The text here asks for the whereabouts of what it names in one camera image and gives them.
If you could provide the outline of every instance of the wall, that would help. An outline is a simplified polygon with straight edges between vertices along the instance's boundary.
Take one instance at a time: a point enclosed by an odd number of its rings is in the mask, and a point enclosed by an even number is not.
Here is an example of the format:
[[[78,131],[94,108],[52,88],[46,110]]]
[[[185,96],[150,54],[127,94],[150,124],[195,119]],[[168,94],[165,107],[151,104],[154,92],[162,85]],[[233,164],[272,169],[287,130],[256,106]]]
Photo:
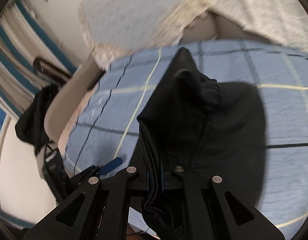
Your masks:
[[[81,34],[78,10],[83,0],[29,0],[38,16],[61,40],[62,45],[85,62],[89,50]]]
[[[0,204],[2,211],[37,223],[55,207],[55,198],[40,178],[33,146],[15,134],[16,120],[6,131],[0,158]]]

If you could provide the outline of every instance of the grid line pattern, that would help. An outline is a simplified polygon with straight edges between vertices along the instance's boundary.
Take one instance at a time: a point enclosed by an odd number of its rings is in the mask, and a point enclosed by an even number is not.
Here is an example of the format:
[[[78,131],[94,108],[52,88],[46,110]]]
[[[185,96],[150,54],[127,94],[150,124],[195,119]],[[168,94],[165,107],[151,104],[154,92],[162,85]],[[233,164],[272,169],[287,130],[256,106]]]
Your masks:
[[[249,82],[259,88],[268,128],[260,211],[290,239],[290,228],[308,213],[308,100],[303,97],[308,99],[308,53],[253,41],[207,41],[184,47],[209,78]],[[178,49],[163,48],[161,57],[157,49],[147,50],[111,64],[70,134],[64,161],[69,168],[74,162],[80,170],[102,165],[114,156],[121,157],[123,165],[110,176],[128,166],[138,139],[135,116]]]

